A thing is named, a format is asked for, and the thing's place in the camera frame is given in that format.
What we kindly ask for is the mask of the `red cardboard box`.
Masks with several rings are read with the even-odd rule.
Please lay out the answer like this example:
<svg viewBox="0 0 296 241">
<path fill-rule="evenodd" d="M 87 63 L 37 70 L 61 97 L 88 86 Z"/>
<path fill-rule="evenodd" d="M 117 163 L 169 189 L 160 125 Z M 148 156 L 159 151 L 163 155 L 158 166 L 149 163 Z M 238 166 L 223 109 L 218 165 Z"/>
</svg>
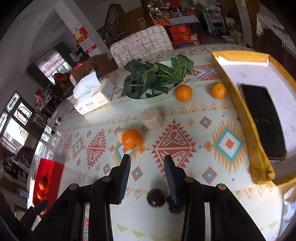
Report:
<svg viewBox="0 0 296 241">
<path fill-rule="evenodd" d="M 57 200 L 63 168 L 64 165 L 53 160 L 41 158 L 39 161 L 34 184 L 33 204 L 36 207 L 42 201 L 48 201 L 48 206 L 41 212 L 40 218 L 45 216 Z"/>
</svg>

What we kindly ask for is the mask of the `black smartphone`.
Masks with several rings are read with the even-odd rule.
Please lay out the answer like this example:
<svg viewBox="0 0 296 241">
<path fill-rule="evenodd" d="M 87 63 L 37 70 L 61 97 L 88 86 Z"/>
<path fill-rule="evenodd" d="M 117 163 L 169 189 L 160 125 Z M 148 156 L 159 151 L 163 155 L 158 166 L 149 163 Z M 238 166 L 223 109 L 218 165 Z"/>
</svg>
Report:
<svg viewBox="0 0 296 241">
<path fill-rule="evenodd" d="M 239 90 L 255 122 L 268 159 L 284 160 L 287 156 L 285 139 L 278 113 L 267 88 L 242 83 Z"/>
</svg>

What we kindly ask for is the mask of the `dark round fruit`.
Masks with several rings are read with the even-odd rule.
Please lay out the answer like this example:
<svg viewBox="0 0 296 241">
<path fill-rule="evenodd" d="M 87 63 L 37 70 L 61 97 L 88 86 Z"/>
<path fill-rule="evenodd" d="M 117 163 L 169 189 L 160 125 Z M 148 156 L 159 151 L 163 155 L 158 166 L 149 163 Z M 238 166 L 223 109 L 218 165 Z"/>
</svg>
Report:
<svg viewBox="0 0 296 241">
<path fill-rule="evenodd" d="M 151 207 L 161 207 L 165 204 L 165 196 L 162 190 L 155 188 L 147 193 L 147 202 Z"/>
<path fill-rule="evenodd" d="M 185 206 L 175 204 L 175 202 L 173 201 L 173 199 L 172 199 L 172 197 L 170 195 L 166 198 L 166 202 L 167 202 L 167 204 L 169 206 L 169 212 L 170 213 L 180 214 L 185 210 Z"/>
</svg>

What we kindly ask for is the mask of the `small candies on table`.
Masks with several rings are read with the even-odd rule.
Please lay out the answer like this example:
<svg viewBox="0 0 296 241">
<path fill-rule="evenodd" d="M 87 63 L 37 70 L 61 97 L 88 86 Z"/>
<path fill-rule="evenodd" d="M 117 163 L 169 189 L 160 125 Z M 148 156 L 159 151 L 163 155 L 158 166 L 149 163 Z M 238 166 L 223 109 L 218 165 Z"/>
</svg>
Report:
<svg viewBox="0 0 296 241">
<path fill-rule="evenodd" d="M 55 119 L 55 121 L 53 122 L 53 126 L 51 128 L 51 132 L 50 134 L 53 136 L 55 135 L 56 131 L 57 131 L 57 127 L 58 125 L 60 125 L 62 118 L 58 117 Z"/>
</svg>

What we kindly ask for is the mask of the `brown wooden chair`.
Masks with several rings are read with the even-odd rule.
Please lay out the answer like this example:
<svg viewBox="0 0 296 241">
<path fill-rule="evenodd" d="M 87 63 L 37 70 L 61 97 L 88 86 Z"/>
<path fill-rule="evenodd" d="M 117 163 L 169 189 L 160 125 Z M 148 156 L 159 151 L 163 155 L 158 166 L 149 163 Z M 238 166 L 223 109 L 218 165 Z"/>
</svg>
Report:
<svg viewBox="0 0 296 241">
<path fill-rule="evenodd" d="M 82 78 L 91 72 L 95 72 L 97 78 L 100 78 L 111 73 L 117 68 L 118 66 L 115 61 L 110 59 L 107 53 L 94 55 L 71 72 L 70 81 L 73 86 L 76 86 Z"/>
</svg>

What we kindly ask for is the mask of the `white patterned chair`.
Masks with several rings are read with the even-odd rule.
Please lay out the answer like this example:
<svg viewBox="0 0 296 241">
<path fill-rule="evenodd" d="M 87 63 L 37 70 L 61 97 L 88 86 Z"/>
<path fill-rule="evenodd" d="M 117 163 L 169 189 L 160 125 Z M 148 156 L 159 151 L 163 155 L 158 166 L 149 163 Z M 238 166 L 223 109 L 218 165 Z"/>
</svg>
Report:
<svg viewBox="0 0 296 241">
<path fill-rule="evenodd" d="M 110 53 L 119 68 L 133 59 L 156 54 L 159 51 L 172 50 L 170 38 L 161 25 L 155 25 L 136 32 L 110 47 Z"/>
</svg>

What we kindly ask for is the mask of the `white tissue box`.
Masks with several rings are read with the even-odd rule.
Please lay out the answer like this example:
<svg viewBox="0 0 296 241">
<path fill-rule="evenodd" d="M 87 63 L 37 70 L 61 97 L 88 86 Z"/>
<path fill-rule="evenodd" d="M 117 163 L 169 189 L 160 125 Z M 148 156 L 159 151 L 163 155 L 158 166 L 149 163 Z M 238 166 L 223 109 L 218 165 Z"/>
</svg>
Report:
<svg viewBox="0 0 296 241">
<path fill-rule="evenodd" d="M 93 71 L 83 77 L 73 90 L 74 108 L 85 115 L 111 101 L 114 84 L 107 78 L 99 80 Z"/>
</svg>

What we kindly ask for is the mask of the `red wall calendar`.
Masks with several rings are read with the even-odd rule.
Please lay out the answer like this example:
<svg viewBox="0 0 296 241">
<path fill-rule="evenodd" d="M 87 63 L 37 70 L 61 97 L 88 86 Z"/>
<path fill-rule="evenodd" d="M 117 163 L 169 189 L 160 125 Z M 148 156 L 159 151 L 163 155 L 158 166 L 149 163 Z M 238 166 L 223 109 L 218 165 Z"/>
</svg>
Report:
<svg viewBox="0 0 296 241">
<path fill-rule="evenodd" d="M 89 54 L 96 48 L 95 43 L 90 38 L 88 32 L 85 30 L 84 27 L 79 28 L 74 33 L 74 38 L 76 43 L 79 44 L 79 46 L 82 48 L 85 54 Z"/>
</svg>

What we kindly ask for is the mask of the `beige yam chunk back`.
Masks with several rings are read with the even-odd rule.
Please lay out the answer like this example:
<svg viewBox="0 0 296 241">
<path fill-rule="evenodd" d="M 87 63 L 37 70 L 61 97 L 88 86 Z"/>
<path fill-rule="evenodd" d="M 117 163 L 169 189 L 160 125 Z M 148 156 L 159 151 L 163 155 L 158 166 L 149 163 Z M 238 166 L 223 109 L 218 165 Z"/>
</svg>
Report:
<svg viewBox="0 0 296 241">
<path fill-rule="evenodd" d="M 165 120 L 162 112 L 157 108 L 145 109 L 141 113 L 140 119 L 142 120 L 144 126 L 150 131 L 160 129 L 163 126 Z"/>
</svg>

